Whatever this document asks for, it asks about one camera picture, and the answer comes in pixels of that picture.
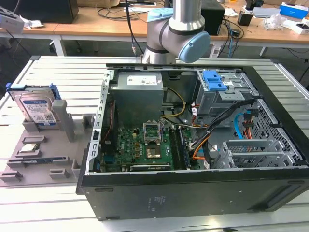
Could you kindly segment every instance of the table leg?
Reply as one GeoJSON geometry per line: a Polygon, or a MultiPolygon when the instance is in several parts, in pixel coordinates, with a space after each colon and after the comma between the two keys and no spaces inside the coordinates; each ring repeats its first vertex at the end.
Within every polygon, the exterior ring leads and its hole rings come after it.
{"type": "Polygon", "coordinates": [[[223,45],[222,41],[215,41],[212,45],[211,54],[209,55],[209,58],[218,58],[222,45],[223,45]]]}
{"type": "Polygon", "coordinates": [[[267,50],[268,50],[268,47],[263,47],[261,52],[260,52],[260,57],[264,57],[267,50]]]}
{"type": "Polygon", "coordinates": [[[53,36],[51,40],[54,41],[54,46],[58,56],[66,56],[66,49],[64,47],[63,41],[61,40],[60,36],[53,36]]]}
{"type": "Polygon", "coordinates": [[[94,52],[98,52],[98,42],[97,41],[93,41],[93,51],[94,52]]]}

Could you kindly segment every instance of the blue cable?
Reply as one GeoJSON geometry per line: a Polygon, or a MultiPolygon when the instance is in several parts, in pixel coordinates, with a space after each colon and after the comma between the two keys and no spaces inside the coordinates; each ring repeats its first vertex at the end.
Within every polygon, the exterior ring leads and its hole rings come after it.
{"type": "Polygon", "coordinates": [[[228,50],[227,58],[230,58],[230,54],[231,54],[231,50],[232,50],[232,42],[233,42],[232,29],[230,28],[229,30],[230,30],[230,34],[231,34],[231,40],[230,40],[230,43],[228,45],[229,50],[228,50]]]}
{"type": "Polygon", "coordinates": [[[243,114],[238,114],[238,115],[236,115],[235,118],[234,118],[234,128],[235,128],[236,134],[237,134],[237,136],[239,137],[239,139],[243,139],[242,134],[241,134],[241,132],[240,132],[240,130],[239,130],[239,128],[238,128],[238,124],[237,124],[237,119],[238,119],[238,117],[241,116],[241,115],[243,115],[243,114]]]}

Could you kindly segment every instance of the floor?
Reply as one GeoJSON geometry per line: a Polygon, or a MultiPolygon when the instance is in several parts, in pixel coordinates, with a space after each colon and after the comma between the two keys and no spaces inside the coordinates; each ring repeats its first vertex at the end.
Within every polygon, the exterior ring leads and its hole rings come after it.
{"type": "MultiPolygon", "coordinates": [[[[0,98],[5,93],[5,84],[13,82],[18,76],[24,65],[29,60],[29,55],[22,49],[21,46],[17,46],[18,43],[12,41],[12,48],[9,50],[0,50],[0,98]]],[[[55,53],[49,50],[49,40],[34,40],[23,39],[21,41],[22,46],[29,51],[31,55],[41,56],[55,56],[55,53]]],[[[82,52],[77,52],[77,43],[75,41],[65,41],[65,47],[68,56],[116,56],[116,57],[130,57],[133,56],[131,50],[131,44],[127,42],[99,42],[99,52],[93,52],[93,46],[91,41],[80,41],[82,52]]],[[[141,43],[142,49],[145,49],[145,43],[141,43]]],[[[259,57],[260,47],[239,47],[233,58],[250,58],[261,59],[259,57]]],[[[299,56],[299,59],[292,55],[287,49],[283,48],[269,48],[265,57],[271,59],[274,62],[281,63],[283,66],[296,78],[299,79],[305,69],[309,66],[309,63],[305,63],[304,59],[309,58],[309,52],[303,49],[297,50],[295,55],[299,56]]],[[[222,53],[220,58],[227,58],[227,54],[222,53]]],[[[302,82],[304,86],[309,84],[309,71],[304,76],[302,82]]]]}

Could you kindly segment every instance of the motherboard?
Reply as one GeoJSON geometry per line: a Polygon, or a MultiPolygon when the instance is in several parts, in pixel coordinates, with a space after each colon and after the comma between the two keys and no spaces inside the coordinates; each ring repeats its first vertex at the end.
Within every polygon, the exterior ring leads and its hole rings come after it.
{"type": "Polygon", "coordinates": [[[144,129],[119,128],[116,151],[114,154],[103,155],[101,171],[164,171],[189,168],[189,143],[192,142],[192,136],[188,128],[144,129]]]}

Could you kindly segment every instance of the wooden desk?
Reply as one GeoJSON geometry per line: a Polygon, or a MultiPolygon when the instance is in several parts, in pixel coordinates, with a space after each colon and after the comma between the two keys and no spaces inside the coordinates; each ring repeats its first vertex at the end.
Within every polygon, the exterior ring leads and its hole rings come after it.
{"type": "MultiPolygon", "coordinates": [[[[236,11],[240,11],[245,5],[244,0],[234,3],[225,3],[236,11]]],[[[263,7],[279,7],[265,4],[263,7]]],[[[125,16],[124,11],[109,14],[110,17],[125,16]]],[[[140,14],[142,20],[146,20],[147,13],[140,14]]],[[[229,17],[237,23],[238,17],[229,17]]],[[[132,20],[132,29],[138,42],[146,42],[147,24],[142,20],[132,20]]],[[[262,56],[267,47],[288,47],[288,48],[309,48],[309,35],[298,35],[288,29],[266,31],[260,25],[262,19],[253,18],[248,27],[242,27],[245,31],[244,37],[239,41],[240,46],[260,46],[264,47],[260,55],[262,56]]],[[[23,34],[14,34],[16,38],[50,39],[54,41],[58,56],[65,56],[63,40],[90,40],[90,41],[131,41],[131,34],[127,21],[122,22],[109,20],[99,16],[93,7],[81,7],[78,16],[73,24],[45,24],[40,29],[25,29],[23,34]]],[[[3,29],[0,29],[0,37],[10,37],[3,29]]],[[[211,36],[211,55],[210,58],[217,58],[222,45],[227,40],[227,30],[222,27],[218,36],[211,36]]]]}
{"type": "MultiPolygon", "coordinates": [[[[244,0],[238,0],[236,2],[227,2],[225,6],[234,9],[239,12],[246,4],[244,0]]],[[[264,4],[263,7],[267,8],[279,8],[276,5],[264,4]]],[[[237,24],[237,17],[229,17],[228,20],[237,24]]],[[[293,21],[300,21],[296,18],[289,18],[293,21]]],[[[263,47],[288,47],[288,48],[309,48],[309,35],[299,35],[292,30],[284,28],[283,30],[265,30],[261,25],[262,19],[252,18],[248,27],[241,26],[245,34],[239,41],[238,45],[247,46],[263,46],[263,47]]],[[[222,27],[220,31],[223,35],[227,36],[226,27],[222,27]]],[[[266,52],[266,48],[263,48],[260,56],[266,52]]]]}
{"type": "MultiPolygon", "coordinates": [[[[122,8],[113,8],[117,12],[122,8]]],[[[124,11],[109,14],[109,17],[125,16],[124,11]]],[[[140,14],[140,19],[132,20],[132,30],[138,42],[146,42],[147,39],[147,13],[140,14]]],[[[131,34],[127,21],[113,21],[97,14],[94,7],[79,8],[78,16],[72,24],[59,24],[55,29],[55,34],[60,35],[62,40],[92,40],[92,41],[131,41],[131,34]]],[[[223,45],[227,39],[227,34],[211,36],[213,45],[223,45]]]]}
{"type": "MultiPolygon", "coordinates": [[[[24,28],[23,34],[46,34],[53,35],[58,23],[44,23],[44,27],[32,28],[31,30],[24,28]]],[[[6,32],[5,29],[0,28],[0,32],[6,32]]]]}

